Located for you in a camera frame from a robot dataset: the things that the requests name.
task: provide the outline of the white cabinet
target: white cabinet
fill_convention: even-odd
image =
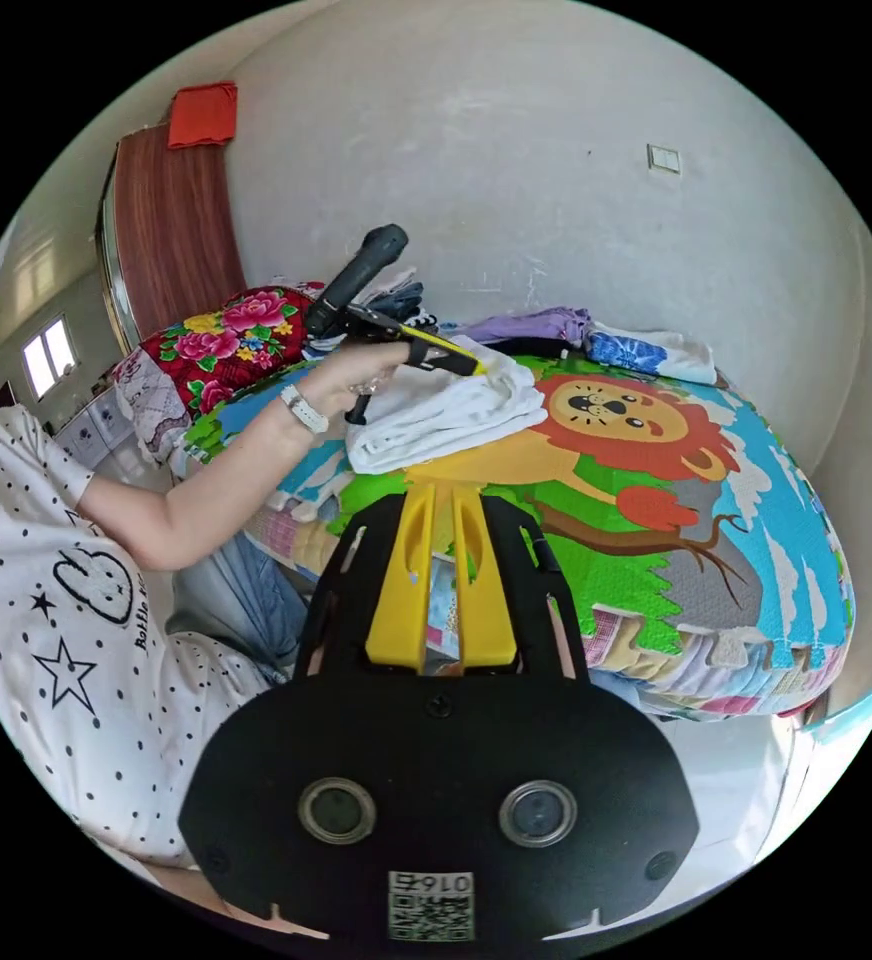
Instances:
[[[132,432],[133,425],[120,413],[110,389],[76,414],[59,431],[56,442],[74,460],[95,470]]]
[[[88,410],[96,430],[110,450],[115,450],[133,432],[132,423],[120,412],[112,388],[100,394]]]
[[[56,442],[89,470],[94,470],[99,461],[109,453],[109,447],[96,429],[89,410],[76,414],[59,431]]]

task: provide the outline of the cartoon lion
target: cartoon lion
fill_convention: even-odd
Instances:
[[[693,526],[695,510],[655,487],[625,487],[615,495],[576,475],[581,455],[617,470],[659,480],[693,478],[720,483],[739,471],[734,448],[699,404],[665,389],[598,374],[560,375],[537,384],[549,417],[536,427],[485,447],[410,468],[409,476],[503,485],[557,480],[615,505],[627,520],[649,530]]]

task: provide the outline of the window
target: window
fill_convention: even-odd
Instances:
[[[36,399],[42,399],[66,372],[76,366],[73,349],[66,332],[66,318],[58,317],[38,337],[23,347],[23,358]]]

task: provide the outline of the watch strap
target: watch strap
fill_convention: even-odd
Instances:
[[[296,389],[294,384],[288,384],[280,393],[283,403],[289,407],[290,413],[310,433],[321,434],[329,430],[329,419],[314,410],[306,398]]]

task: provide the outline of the pink flower print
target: pink flower print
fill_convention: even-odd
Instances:
[[[239,337],[232,330],[222,333],[187,333],[176,341],[176,352],[186,360],[216,357],[224,360],[239,349]]]
[[[224,387],[218,380],[210,380],[204,387],[199,398],[199,412],[209,413],[218,403],[228,400],[233,395],[229,387]]]
[[[270,291],[254,293],[251,297],[230,307],[223,314],[223,324],[237,333],[253,327],[275,327],[283,320],[283,307],[289,301]]]

